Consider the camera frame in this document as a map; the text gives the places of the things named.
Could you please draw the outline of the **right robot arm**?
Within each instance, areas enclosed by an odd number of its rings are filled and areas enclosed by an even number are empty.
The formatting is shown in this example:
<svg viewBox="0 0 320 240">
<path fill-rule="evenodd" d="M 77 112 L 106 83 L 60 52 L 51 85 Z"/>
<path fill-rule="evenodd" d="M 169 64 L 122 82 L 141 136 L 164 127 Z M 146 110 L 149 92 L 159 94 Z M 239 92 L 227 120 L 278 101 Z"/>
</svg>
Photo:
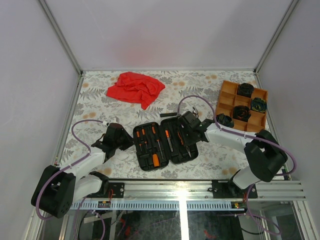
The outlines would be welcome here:
<svg viewBox="0 0 320 240">
<path fill-rule="evenodd" d="M 216 143 L 245 154 L 248 166 L 238 170 L 228 184 L 228 192 L 233 197 L 240 197 L 252 184 L 270 182 L 288 160 L 267 130 L 258 133 L 236 130 L 215 120 L 200 121 L 190 111 L 179 116 L 177 122 L 185 147 L 198 142 Z"/>
</svg>

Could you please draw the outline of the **orange handled needle-nose pliers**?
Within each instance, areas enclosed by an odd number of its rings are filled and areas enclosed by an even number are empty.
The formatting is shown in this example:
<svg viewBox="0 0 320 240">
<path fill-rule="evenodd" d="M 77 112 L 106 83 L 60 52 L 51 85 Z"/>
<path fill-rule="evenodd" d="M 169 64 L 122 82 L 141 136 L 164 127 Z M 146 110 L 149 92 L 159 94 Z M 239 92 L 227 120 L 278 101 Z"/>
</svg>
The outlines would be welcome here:
<svg viewBox="0 0 320 240">
<path fill-rule="evenodd" d="M 190 148 L 189 148 L 188 146 L 186 146 L 186 145 L 185 145 L 185 142 L 183 141 L 183 138 L 182 138 L 182 136 L 181 136 L 181 134 L 180 134 L 180 132 L 179 132 L 179 131 L 177 132 L 177 134 L 178 134 L 179 140 L 180 140 L 180 142 L 181 142 L 181 145 L 186 149 L 186 151 L 187 151 L 187 153 L 188 153 L 189 157 L 191 158 L 191 157 L 192 157 L 192 155 L 191 155 Z"/>
</svg>

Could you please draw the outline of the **metal file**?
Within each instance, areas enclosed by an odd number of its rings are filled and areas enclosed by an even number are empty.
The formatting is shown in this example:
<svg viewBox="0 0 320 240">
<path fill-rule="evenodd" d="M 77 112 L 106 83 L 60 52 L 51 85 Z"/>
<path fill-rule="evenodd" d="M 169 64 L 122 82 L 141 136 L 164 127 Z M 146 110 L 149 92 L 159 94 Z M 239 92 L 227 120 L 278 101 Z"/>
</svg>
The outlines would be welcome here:
<svg viewBox="0 0 320 240">
<path fill-rule="evenodd" d="M 168 130 L 165 130 L 165 135 L 166 135 L 166 138 L 167 138 L 167 141 L 168 141 L 168 144 L 169 144 L 170 151 L 173 152 L 174 149 L 173 149 L 173 145 L 172 145 L 170 134 L 169 134 Z"/>
</svg>

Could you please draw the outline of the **small orange black screwdriver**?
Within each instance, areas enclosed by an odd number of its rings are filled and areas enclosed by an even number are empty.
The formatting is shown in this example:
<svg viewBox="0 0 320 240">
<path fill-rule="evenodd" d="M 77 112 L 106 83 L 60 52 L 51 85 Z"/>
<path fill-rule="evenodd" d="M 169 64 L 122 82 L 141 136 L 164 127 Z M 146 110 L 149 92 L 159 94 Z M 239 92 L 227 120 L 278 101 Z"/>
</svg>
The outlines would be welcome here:
<svg viewBox="0 0 320 240">
<path fill-rule="evenodd" d="M 144 144 L 145 144 L 146 152 L 148 152 L 148 141 L 147 141 L 147 135 L 146 135 L 145 129 L 142 128 L 141 132 L 142 132 L 142 136 L 143 136 L 143 141 L 144 141 Z"/>
</svg>

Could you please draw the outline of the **black plastic tool case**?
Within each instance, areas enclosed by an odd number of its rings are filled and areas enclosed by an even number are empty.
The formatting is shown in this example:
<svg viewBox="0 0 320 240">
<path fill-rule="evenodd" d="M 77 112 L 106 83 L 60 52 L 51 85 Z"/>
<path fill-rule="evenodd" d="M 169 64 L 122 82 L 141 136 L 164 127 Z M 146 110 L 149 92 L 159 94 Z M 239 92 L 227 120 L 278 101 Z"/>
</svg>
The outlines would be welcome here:
<svg viewBox="0 0 320 240">
<path fill-rule="evenodd" d="M 162 159 L 158 143 L 152 132 L 152 125 L 155 125 L 157 134 L 160 138 L 160 145 L 163 153 L 164 159 Z M 143 140 L 142 128 L 145 130 L 148 152 L 146 152 L 146 145 Z M 168 140 L 166 137 L 165 130 L 169 131 L 173 152 L 171 152 Z M 137 142 L 136 131 L 140 133 L 140 139 L 142 144 L 142 152 L 140 152 L 140 146 Z M 162 120 L 160 123 L 148 122 L 138 125 L 133 128 L 133 141 L 136 148 L 136 156 L 138 160 L 139 167 L 143 171 L 153 171 L 166 167 L 170 162 L 178 165 L 186 163 L 196 159 L 199 155 L 199 151 L 196 144 L 190 145 L 189 149 L 191 152 L 191 157 L 188 155 L 187 150 L 181 145 L 181 141 L 178 137 L 178 118 L 171 117 Z M 160 162 L 159 167 L 154 167 L 153 165 L 153 154 L 157 154 Z"/>
</svg>

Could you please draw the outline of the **orange handled tool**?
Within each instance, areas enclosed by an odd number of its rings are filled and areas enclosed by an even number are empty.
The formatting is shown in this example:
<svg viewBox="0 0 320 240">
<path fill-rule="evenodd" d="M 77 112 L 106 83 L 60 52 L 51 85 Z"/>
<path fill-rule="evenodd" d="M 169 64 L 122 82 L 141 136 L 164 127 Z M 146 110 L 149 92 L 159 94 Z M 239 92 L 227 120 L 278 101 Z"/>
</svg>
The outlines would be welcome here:
<svg viewBox="0 0 320 240">
<path fill-rule="evenodd" d="M 152 162 L 153 162 L 153 166 L 155 168 L 160 166 L 160 160 L 159 160 L 159 157 L 156 153 L 152 155 Z"/>
</svg>

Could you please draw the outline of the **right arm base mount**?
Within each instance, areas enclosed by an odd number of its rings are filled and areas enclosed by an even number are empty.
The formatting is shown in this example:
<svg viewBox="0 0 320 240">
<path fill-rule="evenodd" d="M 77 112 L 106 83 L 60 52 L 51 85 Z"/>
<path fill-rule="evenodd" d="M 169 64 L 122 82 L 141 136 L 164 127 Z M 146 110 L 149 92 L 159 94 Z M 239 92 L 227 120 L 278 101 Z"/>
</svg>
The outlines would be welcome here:
<svg viewBox="0 0 320 240">
<path fill-rule="evenodd" d="M 212 180 L 211 188 L 214 199 L 257 199 L 258 193 L 253 185 L 250 192 L 249 187 L 240 189 L 233 182 L 229 180 Z"/>
</svg>

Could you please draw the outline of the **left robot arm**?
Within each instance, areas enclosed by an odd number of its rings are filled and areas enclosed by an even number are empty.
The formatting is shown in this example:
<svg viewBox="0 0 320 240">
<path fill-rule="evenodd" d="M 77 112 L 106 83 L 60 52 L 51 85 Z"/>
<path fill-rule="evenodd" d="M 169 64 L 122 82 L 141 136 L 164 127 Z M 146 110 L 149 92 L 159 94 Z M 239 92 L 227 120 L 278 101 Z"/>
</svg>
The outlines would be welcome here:
<svg viewBox="0 0 320 240">
<path fill-rule="evenodd" d="M 103 122 L 106 132 L 80 159 L 60 167 L 47 166 L 31 198 L 41 220 L 62 218 L 76 201 L 86 197 L 105 197 L 110 190 L 109 178 L 95 169 L 110 158 L 116 150 L 126 150 L 133 145 L 133 138 L 119 123 Z"/>
</svg>

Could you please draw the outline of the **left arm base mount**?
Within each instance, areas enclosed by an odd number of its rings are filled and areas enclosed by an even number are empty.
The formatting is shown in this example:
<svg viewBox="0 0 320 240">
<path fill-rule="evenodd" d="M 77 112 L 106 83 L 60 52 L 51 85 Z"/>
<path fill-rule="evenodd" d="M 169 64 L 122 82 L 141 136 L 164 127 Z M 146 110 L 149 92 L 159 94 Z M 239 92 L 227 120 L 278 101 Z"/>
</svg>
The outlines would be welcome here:
<svg viewBox="0 0 320 240">
<path fill-rule="evenodd" d="M 106 190 L 103 192 L 89 194 L 87 197 L 100 199 L 122 199 L 124 197 L 124 193 L 124 182 L 109 182 Z"/>
</svg>

